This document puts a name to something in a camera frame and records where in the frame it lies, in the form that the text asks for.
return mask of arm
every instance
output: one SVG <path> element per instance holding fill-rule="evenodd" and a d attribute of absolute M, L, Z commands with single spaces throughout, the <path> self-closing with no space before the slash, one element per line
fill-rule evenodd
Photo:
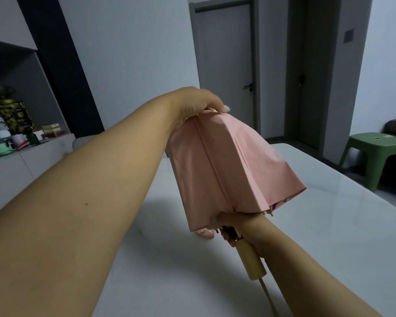
<path fill-rule="evenodd" d="M 0 211 L 0 316 L 89 316 L 174 128 L 207 106 L 182 88 L 130 116 L 45 172 Z"/>
<path fill-rule="evenodd" d="M 254 245 L 294 316 L 381 316 L 262 214 L 221 213 L 217 225 L 235 227 Z"/>

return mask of stool leg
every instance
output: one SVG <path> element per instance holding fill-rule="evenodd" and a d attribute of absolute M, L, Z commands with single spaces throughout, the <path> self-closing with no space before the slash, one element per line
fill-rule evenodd
<path fill-rule="evenodd" d="M 345 149 L 343 151 L 342 157 L 340 158 L 340 162 L 339 162 L 339 167 L 340 168 L 343 167 L 343 163 L 345 162 L 345 159 L 346 159 L 346 156 L 348 155 L 349 149 L 350 149 L 350 144 L 349 144 L 349 141 L 348 141 L 348 143 L 346 144 L 346 147 L 345 147 Z"/>
<path fill-rule="evenodd" d="M 387 155 L 368 155 L 367 169 L 365 171 L 365 187 L 372 192 L 377 190 L 387 157 Z"/>

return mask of countertop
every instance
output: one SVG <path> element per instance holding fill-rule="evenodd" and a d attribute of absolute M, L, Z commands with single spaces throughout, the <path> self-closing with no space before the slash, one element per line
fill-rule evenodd
<path fill-rule="evenodd" d="M 307 154 L 274 144 L 308 187 L 273 222 L 385 316 L 396 316 L 396 208 Z M 280 316 L 291 316 L 270 273 Z M 217 234 L 190 233 L 167 158 L 125 236 L 97 304 L 99 316 L 271 316 L 258 281 Z"/>

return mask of hand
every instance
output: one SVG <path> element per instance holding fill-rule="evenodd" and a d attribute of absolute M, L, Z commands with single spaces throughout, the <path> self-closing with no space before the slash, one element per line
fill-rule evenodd
<path fill-rule="evenodd" d="M 209 90 L 185 87 L 163 95 L 173 104 L 173 108 L 179 113 L 176 129 L 187 118 L 193 117 L 205 109 L 213 108 L 218 112 L 226 113 L 230 109 L 225 106 L 218 96 Z"/>
<path fill-rule="evenodd" d="M 254 245 L 260 257 L 266 258 L 269 241 L 275 238 L 278 228 L 262 213 L 219 213 L 217 226 L 221 227 L 224 240 L 235 247 L 235 240 L 226 232 L 223 226 L 234 227 L 245 240 Z"/>

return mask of table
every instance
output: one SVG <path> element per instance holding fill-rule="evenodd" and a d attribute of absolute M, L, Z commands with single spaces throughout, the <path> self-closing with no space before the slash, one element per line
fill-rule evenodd
<path fill-rule="evenodd" d="M 308 189 L 274 223 L 385 316 L 396 316 L 396 208 L 327 165 L 274 144 Z M 280 316 L 291 316 L 264 277 Z M 190 233 L 169 159 L 162 159 L 94 312 L 99 316 L 271 316 L 258 281 L 216 235 Z"/>

